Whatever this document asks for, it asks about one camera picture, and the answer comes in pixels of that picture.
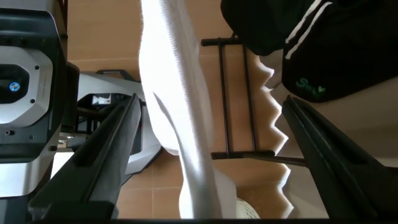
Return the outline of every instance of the green heart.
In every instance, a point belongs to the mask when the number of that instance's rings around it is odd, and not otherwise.
[[[323,91],[325,91],[326,89],[324,88],[324,87],[322,87],[322,86],[318,86],[318,92],[323,92]]]

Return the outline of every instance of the blue circular logo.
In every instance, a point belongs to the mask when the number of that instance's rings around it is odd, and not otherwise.
[[[21,84],[19,84],[18,82],[12,82],[12,83],[9,85],[9,89],[10,89],[11,91],[18,91],[20,88],[21,88]]]

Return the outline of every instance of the white stripe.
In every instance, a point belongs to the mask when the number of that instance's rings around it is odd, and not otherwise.
[[[306,11],[306,13],[304,14],[303,18],[301,19],[301,21],[296,25],[296,27],[294,27],[293,31],[290,33],[290,35],[288,36],[288,38],[286,39],[286,44],[289,43],[289,41],[296,36],[297,32],[301,29],[301,27],[303,26],[303,23],[305,22],[305,20],[307,19],[307,17],[318,7],[318,5],[322,2],[322,0],[315,0],[312,5],[308,8],[308,10]]]
[[[305,40],[305,38],[307,37],[307,35],[310,33],[312,26],[314,25],[314,23],[317,21],[317,19],[321,16],[321,14],[323,13],[323,11],[326,9],[326,7],[328,7],[330,4],[332,4],[332,2],[326,2],[320,9],[319,11],[315,14],[315,17],[312,19],[311,25],[308,27],[308,29],[304,32],[303,36],[300,37],[300,39],[298,40],[297,44],[291,48],[291,50],[289,52],[287,52],[287,55],[285,56],[285,58],[288,60],[291,58],[292,54],[299,48],[300,44]]]

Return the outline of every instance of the black handle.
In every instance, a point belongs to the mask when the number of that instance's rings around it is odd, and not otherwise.
[[[105,73],[118,73],[120,74],[125,80],[133,81],[133,82],[139,82],[135,80],[130,73],[128,73],[126,70],[123,69],[102,69],[97,71],[98,74],[104,75]]]

